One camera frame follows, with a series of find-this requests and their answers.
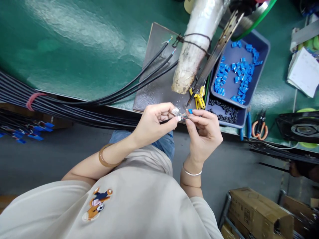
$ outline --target silver bracelet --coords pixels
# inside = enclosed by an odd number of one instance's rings
[[[202,171],[200,171],[200,173],[198,173],[198,174],[191,174],[191,173],[187,172],[186,169],[184,168],[184,163],[183,163],[183,170],[184,170],[185,173],[187,173],[189,176],[199,176],[199,175],[202,174]]]

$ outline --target cartoon embroidery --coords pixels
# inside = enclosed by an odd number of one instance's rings
[[[111,189],[108,189],[105,193],[99,193],[99,189],[100,188],[94,190],[93,195],[95,195],[95,198],[90,200],[90,209],[82,216],[83,221],[96,219],[104,208],[103,202],[110,199],[110,195],[113,193]]]

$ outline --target pliers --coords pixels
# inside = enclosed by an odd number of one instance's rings
[[[246,115],[246,124],[247,124],[247,139],[250,140],[252,137],[252,118],[250,116],[250,110],[251,106],[248,107],[247,109],[247,115]],[[240,140],[244,140],[244,127],[239,130],[239,136]]]

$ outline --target pink cable tie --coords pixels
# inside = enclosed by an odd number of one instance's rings
[[[40,95],[47,95],[47,94],[37,92],[37,93],[34,93],[33,95],[30,96],[30,98],[28,99],[28,102],[26,103],[26,107],[28,108],[28,110],[34,111],[32,109],[31,105],[32,105],[33,101]]]

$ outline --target bracelet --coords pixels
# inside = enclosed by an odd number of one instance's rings
[[[100,160],[100,163],[101,163],[103,166],[105,166],[105,167],[107,167],[107,168],[115,168],[116,166],[119,166],[119,165],[122,163],[122,161],[119,162],[118,164],[109,164],[109,163],[107,163],[107,162],[104,160],[104,158],[103,158],[103,150],[104,150],[105,148],[107,148],[108,146],[110,146],[110,145],[112,145],[112,144],[107,144],[107,145],[105,145],[105,146],[103,146],[103,147],[101,148],[101,150],[99,151],[99,160]]]
[[[201,170],[200,173],[198,173],[198,174],[191,174],[191,173],[187,172],[186,169],[184,168],[184,163],[183,163],[183,170],[184,170],[185,173],[187,173],[189,176],[199,176],[199,175],[202,174],[202,170]]]

